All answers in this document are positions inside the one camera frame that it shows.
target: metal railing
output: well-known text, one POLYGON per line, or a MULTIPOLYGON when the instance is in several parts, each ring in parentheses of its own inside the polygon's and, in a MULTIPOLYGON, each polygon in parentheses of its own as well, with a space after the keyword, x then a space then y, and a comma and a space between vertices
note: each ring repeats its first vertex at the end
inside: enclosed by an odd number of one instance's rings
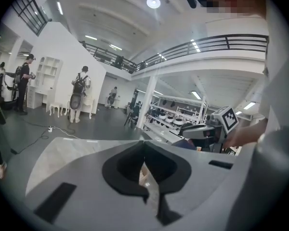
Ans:
POLYGON ((191 40, 159 52, 139 63, 136 71, 151 67, 170 59, 208 51, 260 51, 265 52, 268 36, 258 34, 227 34, 191 40))
POLYGON ((27 26, 38 36, 47 20, 41 13, 35 0, 15 0, 12 7, 27 26))
POLYGON ((136 63, 133 63, 122 56, 109 52, 108 50, 96 47, 91 44, 80 42, 90 54, 98 61, 128 71, 130 74, 136 70, 136 63))

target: white column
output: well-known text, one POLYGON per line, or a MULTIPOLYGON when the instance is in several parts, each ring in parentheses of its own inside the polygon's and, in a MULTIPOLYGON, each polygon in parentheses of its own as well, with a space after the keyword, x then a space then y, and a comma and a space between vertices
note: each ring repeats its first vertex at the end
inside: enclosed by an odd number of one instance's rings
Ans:
POLYGON ((200 111, 199 111, 199 115, 198 115, 198 118, 197 118, 197 121, 196 121, 196 124, 199 124, 199 122, 201 121, 201 118, 202 118, 202 110, 203 110, 204 102, 205 102, 205 101, 206 101, 206 97, 203 97, 202 103, 201 103, 201 107, 200 107, 200 111))
POLYGON ((143 100, 143 106, 141 107, 141 111, 138 117, 138 122, 136 127, 138 128, 143 128, 144 125, 144 119, 145 119, 145 114, 147 113, 149 106, 150 106, 150 102, 152 100, 152 95, 156 86, 156 83, 158 81, 158 77, 157 76, 151 76, 150 80, 149 80, 149 84, 146 88, 145 91, 145 96, 144 96, 144 100, 143 100))
MULTIPOLYGON (((18 66, 15 66, 15 63, 16 63, 16 58, 17 58, 17 55, 18 55, 18 52, 20 50, 20 47, 21 47, 21 44, 23 43, 24 39, 19 37, 17 38, 15 44, 13 45, 13 48, 12 48, 12 51, 11 51, 11 55, 10 55, 10 58, 6 64, 6 67, 5 67, 5 71, 6 72, 15 72, 16 68, 18 66)), ((13 85, 13 79, 11 77, 5 77, 5 81, 6 83, 9 85, 9 86, 12 86, 13 85)), ((7 88, 4 86, 4 89, 3 89, 3 98, 4 98, 4 101, 11 101, 11 97, 12 97, 12 93, 7 90, 7 88)))

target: black shirt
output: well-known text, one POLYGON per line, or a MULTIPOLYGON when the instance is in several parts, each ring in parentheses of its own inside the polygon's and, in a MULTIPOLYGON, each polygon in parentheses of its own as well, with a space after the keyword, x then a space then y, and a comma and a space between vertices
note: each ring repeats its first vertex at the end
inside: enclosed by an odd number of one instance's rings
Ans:
POLYGON ((20 73, 20 85, 26 86, 28 84, 28 79, 23 78, 24 75, 30 74, 30 68, 28 63, 24 63, 21 67, 21 73, 20 73))

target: floor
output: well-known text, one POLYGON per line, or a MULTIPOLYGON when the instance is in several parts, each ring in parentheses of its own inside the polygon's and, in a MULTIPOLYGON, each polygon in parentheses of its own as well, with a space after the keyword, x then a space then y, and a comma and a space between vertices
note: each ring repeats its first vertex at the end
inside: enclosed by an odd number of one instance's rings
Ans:
MULTIPOLYGON (((87 140, 148 140, 148 135, 139 128, 124 127, 126 115, 122 109, 106 109, 103 105, 98 106, 97 114, 89 119, 87 113, 80 115, 81 122, 70 124, 69 128, 74 129, 74 136, 87 140)), ((67 116, 49 116, 46 108, 39 107, 28 111, 27 116, 19 116, 14 111, 6 112, 7 123, 0 125, 0 149, 2 157, 8 162, 6 176, 0 181, 0 185, 8 193, 22 201, 26 194, 26 186, 31 171, 47 145, 56 137, 68 137, 58 129, 49 133, 48 126, 56 126, 66 129, 69 121, 67 116), (45 132, 45 139, 38 139, 45 132), (19 154, 14 155, 10 148, 19 154)))

